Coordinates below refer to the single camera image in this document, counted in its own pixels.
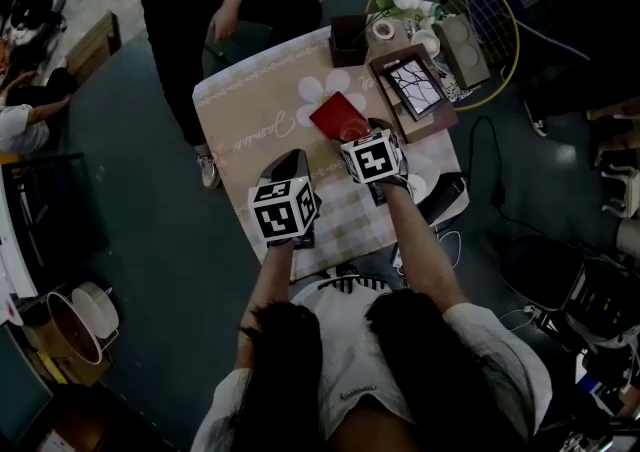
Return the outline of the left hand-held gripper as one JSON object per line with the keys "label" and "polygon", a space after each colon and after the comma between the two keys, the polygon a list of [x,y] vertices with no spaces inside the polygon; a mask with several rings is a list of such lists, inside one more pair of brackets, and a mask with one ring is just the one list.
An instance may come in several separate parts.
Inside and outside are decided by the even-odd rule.
{"label": "left hand-held gripper", "polygon": [[302,149],[277,158],[248,191],[251,218],[268,247],[292,242],[295,248],[313,248],[320,206]]}

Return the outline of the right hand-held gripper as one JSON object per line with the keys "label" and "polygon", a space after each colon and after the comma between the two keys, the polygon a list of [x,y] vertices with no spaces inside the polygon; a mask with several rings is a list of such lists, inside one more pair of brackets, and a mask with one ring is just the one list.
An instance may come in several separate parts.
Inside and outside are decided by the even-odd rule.
{"label": "right hand-held gripper", "polygon": [[349,142],[340,141],[340,154],[354,182],[366,185],[376,206],[386,203],[384,184],[413,195],[407,158],[387,121],[370,118],[371,132]]}

